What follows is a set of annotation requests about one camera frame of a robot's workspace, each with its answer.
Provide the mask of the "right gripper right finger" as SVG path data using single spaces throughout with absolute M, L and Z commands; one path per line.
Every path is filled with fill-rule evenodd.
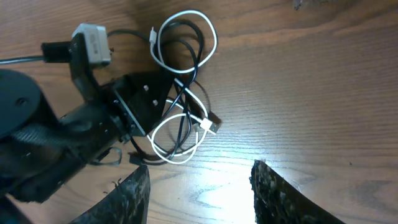
M 264 161 L 254 161 L 249 180 L 258 224 L 342 223 L 306 198 Z

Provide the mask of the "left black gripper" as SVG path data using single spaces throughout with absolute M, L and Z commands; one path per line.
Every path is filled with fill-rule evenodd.
M 149 134 L 160 123 L 173 78 L 169 72 L 137 72 L 99 86 L 122 142 Z

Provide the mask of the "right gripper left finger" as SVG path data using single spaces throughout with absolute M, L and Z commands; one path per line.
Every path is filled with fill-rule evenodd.
M 142 165 L 123 181 L 115 182 L 114 190 L 71 222 L 75 224 L 146 224 L 149 196 L 149 169 L 146 165 Z

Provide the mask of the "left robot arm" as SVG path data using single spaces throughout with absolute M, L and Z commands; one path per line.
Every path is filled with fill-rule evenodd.
M 87 165 L 101 165 L 116 142 L 160 123 L 172 79 L 160 72 L 79 83 L 85 102 L 59 118 L 28 75 L 1 70 L 1 222 L 27 223 L 15 201 L 48 200 Z

